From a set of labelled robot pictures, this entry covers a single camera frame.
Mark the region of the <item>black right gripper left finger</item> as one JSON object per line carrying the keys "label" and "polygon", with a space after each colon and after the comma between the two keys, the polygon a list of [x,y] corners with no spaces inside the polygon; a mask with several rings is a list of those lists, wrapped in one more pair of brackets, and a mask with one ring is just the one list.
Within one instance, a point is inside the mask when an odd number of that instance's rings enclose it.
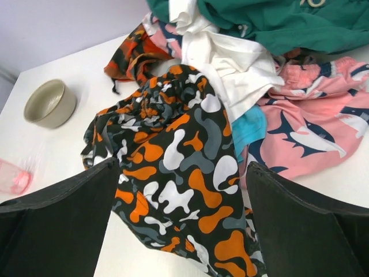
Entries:
{"label": "black right gripper left finger", "polygon": [[93,276],[118,178],[109,158],[1,203],[1,276]]}

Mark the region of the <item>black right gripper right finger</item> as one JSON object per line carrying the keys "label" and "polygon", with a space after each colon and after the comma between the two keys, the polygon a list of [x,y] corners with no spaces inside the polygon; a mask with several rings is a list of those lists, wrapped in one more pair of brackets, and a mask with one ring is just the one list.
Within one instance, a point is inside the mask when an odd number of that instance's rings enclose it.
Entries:
{"label": "black right gripper right finger", "polygon": [[368,208],[325,196],[257,162],[247,191],[269,276],[368,276]]}

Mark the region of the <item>light blue cloth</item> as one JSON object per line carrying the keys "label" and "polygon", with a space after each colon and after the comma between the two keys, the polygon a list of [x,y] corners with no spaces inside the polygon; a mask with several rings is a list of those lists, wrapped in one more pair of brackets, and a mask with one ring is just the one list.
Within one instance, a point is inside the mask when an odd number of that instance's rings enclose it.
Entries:
{"label": "light blue cloth", "polygon": [[265,138],[267,124],[266,116],[259,105],[252,106],[232,123],[232,137],[238,163],[244,160],[242,152],[249,144]]}

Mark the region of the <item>black orange white camouflage cloth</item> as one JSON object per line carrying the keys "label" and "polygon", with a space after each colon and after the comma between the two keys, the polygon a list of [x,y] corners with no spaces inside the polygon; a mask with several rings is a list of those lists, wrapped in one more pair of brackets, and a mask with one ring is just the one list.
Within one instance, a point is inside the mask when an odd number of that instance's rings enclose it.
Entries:
{"label": "black orange white camouflage cloth", "polygon": [[244,206],[227,112],[208,79],[174,65],[97,113],[82,162],[119,163],[113,211],[149,249],[209,276],[266,276]]}

